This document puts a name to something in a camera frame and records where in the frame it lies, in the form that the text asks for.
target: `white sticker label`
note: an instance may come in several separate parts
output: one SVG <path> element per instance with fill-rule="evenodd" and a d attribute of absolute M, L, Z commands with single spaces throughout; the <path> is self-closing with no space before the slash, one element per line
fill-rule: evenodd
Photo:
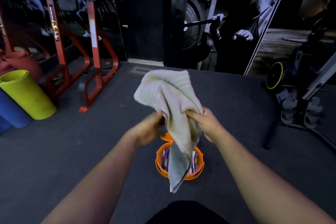
<path fill-rule="evenodd" d="M 91 32 L 91 44 L 92 47 L 97 48 L 97 33 L 96 33 L 96 24 L 94 19 L 89 20 L 90 32 Z"/>

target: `white towel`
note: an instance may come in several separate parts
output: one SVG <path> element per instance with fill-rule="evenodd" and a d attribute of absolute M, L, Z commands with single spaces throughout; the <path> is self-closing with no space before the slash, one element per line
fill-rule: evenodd
<path fill-rule="evenodd" d="M 187 117 L 186 111 L 203 114 L 203 108 L 191 86 L 188 71 L 152 70 L 142 79 L 134 99 L 161 109 L 166 127 L 174 142 L 169 155 L 168 175 L 170 192 L 175 193 L 187 175 L 195 146 L 202 132 L 197 123 Z"/>

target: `yellow ring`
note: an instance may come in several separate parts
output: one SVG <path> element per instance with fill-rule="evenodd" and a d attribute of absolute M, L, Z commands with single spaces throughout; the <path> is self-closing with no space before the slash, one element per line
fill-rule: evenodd
<path fill-rule="evenodd" d="M 280 61 L 274 63 L 274 64 L 271 66 L 270 70 L 272 69 L 272 67 L 273 67 L 275 64 L 278 64 L 278 63 L 279 63 L 280 66 L 281 66 L 281 74 L 280 74 L 280 77 L 279 77 L 278 82 L 275 84 L 274 87 L 270 88 L 270 87 L 267 85 L 267 80 L 266 80 L 266 86 L 267 86 L 267 88 L 270 89 L 270 90 L 272 90 L 272 89 L 274 89 L 276 86 L 278 86 L 278 84 L 279 84 L 280 81 L 281 81 L 282 75 L 283 75 L 283 73 L 284 73 L 284 66 L 282 65 L 282 63 L 281 63 Z"/>

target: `yellow exercise mat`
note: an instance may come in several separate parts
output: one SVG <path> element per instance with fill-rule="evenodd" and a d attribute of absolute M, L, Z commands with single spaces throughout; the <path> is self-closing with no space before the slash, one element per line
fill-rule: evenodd
<path fill-rule="evenodd" d="M 15 70 L 0 77 L 2 88 L 34 120 L 43 120 L 56 112 L 56 107 L 27 70 Z"/>

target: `blue exercise mat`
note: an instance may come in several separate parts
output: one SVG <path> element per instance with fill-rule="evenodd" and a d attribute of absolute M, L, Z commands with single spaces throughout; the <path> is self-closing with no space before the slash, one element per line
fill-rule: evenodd
<path fill-rule="evenodd" d="M 0 135 L 11 127 L 10 123 L 0 116 Z"/>
<path fill-rule="evenodd" d="M 0 116 L 16 128 L 23 128 L 33 121 L 2 89 L 0 89 Z"/>

